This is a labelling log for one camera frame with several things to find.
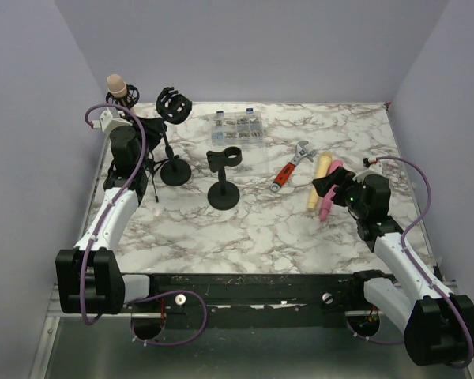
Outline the pink microphone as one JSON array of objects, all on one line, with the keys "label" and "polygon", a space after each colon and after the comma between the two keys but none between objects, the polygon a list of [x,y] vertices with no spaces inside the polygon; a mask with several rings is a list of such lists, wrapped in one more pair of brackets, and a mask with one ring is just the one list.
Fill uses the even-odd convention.
[{"label": "pink microphone", "polygon": [[[343,162],[339,159],[335,159],[329,167],[328,174],[332,174],[338,167],[342,167],[342,166],[343,166]],[[322,222],[326,221],[330,213],[330,210],[333,206],[332,197],[334,194],[335,193],[334,193],[334,186],[333,186],[322,199],[322,204],[320,208],[320,216],[319,216],[319,219]]]}]

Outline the black shock-mount round-base stand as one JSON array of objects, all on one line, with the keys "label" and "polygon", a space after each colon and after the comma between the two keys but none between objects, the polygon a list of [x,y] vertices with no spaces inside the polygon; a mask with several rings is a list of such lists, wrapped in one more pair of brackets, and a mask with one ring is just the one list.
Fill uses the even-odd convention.
[{"label": "black shock-mount round-base stand", "polygon": [[163,139],[167,162],[160,169],[160,177],[167,186],[182,186],[191,176],[190,165],[176,158],[167,138],[165,123],[178,125],[186,121],[192,110],[192,102],[180,94],[174,87],[166,87],[158,95],[156,100],[156,111],[163,120]]}]

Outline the black tripod shock-mount stand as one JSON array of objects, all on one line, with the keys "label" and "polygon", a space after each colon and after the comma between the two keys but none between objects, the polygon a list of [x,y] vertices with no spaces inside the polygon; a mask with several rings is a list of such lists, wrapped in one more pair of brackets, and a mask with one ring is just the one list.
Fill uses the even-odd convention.
[{"label": "black tripod shock-mount stand", "polygon": [[[138,89],[131,84],[127,84],[127,90],[127,95],[120,99],[112,97],[107,91],[106,102],[125,107],[134,112],[134,107],[138,103],[140,94]],[[127,113],[123,113],[121,118],[128,121],[129,116]],[[148,181],[154,180],[156,172],[162,165],[161,162],[154,160],[153,150],[146,148],[145,132],[142,127],[140,128],[142,134],[141,146],[138,145],[137,134],[133,125],[121,126],[111,132],[111,154],[113,160],[104,183],[106,190],[112,186],[122,186],[136,170],[137,163],[141,162],[141,166],[137,169],[137,173],[133,176],[129,185],[129,189],[136,192],[139,200],[145,195]]]}]

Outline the beige microphone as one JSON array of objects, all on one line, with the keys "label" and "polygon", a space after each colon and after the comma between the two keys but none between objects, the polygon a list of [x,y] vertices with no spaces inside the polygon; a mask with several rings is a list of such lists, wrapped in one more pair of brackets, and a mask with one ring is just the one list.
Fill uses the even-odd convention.
[{"label": "beige microphone", "polygon": [[120,99],[127,95],[127,84],[118,74],[111,74],[106,79],[107,90],[112,97]]}]

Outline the black round-base clip stand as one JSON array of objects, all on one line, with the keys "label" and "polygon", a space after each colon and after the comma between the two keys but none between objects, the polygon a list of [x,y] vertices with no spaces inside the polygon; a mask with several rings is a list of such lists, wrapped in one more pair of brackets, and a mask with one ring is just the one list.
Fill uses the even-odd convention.
[{"label": "black round-base clip stand", "polygon": [[237,167],[241,164],[242,151],[236,146],[225,148],[222,152],[207,151],[209,169],[218,174],[218,182],[214,183],[208,191],[207,198],[210,205],[221,211],[234,208],[240,199],[238,187],[227,180],[226,167]]}]

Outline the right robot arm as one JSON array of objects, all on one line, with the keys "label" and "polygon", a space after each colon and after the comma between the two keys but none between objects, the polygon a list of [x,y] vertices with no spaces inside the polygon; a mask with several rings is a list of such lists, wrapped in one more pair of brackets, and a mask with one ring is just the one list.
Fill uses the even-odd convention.
[{"label": "right robot arm", "polygon": [[355,217],[360,238],[398,282],[378,277],[352,285],[349,303],[359,310],[377,306],[402,332],[417,366],[465,368],[474,357],[474,304],[454,294],[409,245],[389,214],[389,180],[371,169],[356,174],[338,167],[312,184],[320,197],[334,192],[332,202]]}]

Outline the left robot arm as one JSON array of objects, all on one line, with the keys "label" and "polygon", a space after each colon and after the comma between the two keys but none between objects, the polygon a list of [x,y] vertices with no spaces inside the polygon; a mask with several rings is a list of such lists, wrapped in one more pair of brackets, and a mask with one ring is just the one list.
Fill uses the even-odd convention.
[{"label": "left robot arm", "polygon": [[104,314],[120,313],[131,302],[143,312],[152,311],[160,300],[147,275],[121,272],[115,250],[147,190],[153,165],[149,154],[164,137],[164,121],[122,120],[112,128],[102,119],[100,127],[110,137],[113,157],[103,203],[74,248],[60,250],[55,258],[62,312],[80,314],[87,325]]}]

